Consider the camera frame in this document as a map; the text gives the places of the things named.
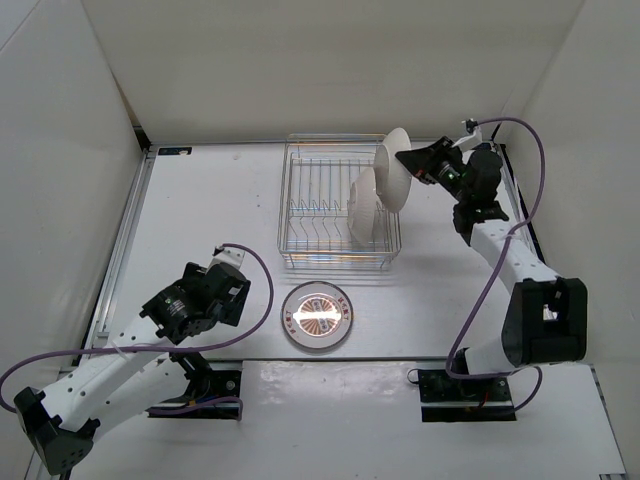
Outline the orange patterned round plate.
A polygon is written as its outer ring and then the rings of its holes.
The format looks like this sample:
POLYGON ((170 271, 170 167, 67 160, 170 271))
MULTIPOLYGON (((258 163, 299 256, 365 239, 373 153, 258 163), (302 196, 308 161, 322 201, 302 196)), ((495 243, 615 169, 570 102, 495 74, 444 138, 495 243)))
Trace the orange patterned round plate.
POLYGON ((326 281, 296 286, 287 294, 280 309, 287 339, 309 352, 338 347, 349 336, 354 319, 353 304, 346 292, 326 281))

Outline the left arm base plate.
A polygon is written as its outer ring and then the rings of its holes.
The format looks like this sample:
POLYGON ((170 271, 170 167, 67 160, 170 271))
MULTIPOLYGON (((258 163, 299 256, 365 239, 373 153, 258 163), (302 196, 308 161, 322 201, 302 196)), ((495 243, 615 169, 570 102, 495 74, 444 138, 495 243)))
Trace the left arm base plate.
POLYGON ((165 400, 146 411, 150 418, 239 420, 242 364, 211 363, 211 372, 196 387, 165 400))

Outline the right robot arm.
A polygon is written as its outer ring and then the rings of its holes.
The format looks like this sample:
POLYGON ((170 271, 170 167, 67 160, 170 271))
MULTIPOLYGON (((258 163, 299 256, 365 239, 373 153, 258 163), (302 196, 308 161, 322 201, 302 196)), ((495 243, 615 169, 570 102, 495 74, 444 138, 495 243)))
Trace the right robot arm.
POLYGON ((447 137, 395 157, 417 180, 438 184, 455 199, 455 230, 492 267, 488 282, 502 282, 510 295, 497 337, 468 348, 456 337, 445 363, 452 393, 470 400, 484 389, 485 379, 528 366, 583 360, 586 285, 560 276, 517 237, 497 200, 501 158, 490 150, 475 150, 465 158, 447 137))

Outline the white ribbed plate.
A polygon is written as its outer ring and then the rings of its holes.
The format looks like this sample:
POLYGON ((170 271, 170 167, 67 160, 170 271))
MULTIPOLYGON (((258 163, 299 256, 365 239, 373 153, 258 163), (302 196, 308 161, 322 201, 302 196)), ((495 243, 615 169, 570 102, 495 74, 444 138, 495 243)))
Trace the white ribbed plate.
POLYGON ((367 167, 351 184, 347 204, 350 233, 361 245, 372 241, 377 200, 374 169, 367 167))

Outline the plain white plate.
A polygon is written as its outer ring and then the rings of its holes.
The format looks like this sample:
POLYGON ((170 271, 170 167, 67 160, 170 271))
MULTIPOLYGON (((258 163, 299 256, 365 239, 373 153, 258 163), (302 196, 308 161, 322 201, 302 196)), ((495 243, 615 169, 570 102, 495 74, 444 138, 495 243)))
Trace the plain white plate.
POLYGON ((412 180, 412 175, 396 158, 396 154, 411 149, 408 133, 398 127, 386 135, 374 156, 376 194, 391 213, 398 213, 404 207, 412 180))

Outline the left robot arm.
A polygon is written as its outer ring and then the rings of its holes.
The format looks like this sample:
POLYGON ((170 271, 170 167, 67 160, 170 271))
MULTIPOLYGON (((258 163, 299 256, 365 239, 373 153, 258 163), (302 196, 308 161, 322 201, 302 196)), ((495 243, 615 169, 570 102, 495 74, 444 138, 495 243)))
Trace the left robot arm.
POLYGON ((213 371, 203 356, 173 347, 223 323, 237 326, 250 281, 242 259, 224 251, 208 267, 188 263, 180 279, 147 301, 114 339, 112 355, 97 355, 66 377, 14 398, 21 427, 47 471, 70 471, 106 432, 154 405, 198 400, 213 371))

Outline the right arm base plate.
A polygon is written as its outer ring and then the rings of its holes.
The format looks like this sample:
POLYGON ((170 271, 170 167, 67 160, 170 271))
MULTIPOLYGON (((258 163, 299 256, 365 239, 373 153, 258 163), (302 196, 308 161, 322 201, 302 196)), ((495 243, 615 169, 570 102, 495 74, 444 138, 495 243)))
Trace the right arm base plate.
POLYGON ((413 368, 408 382, 417 386, 423 423, 511 422, 515 405, 507 380, 457 380, 444 370, 413 368))

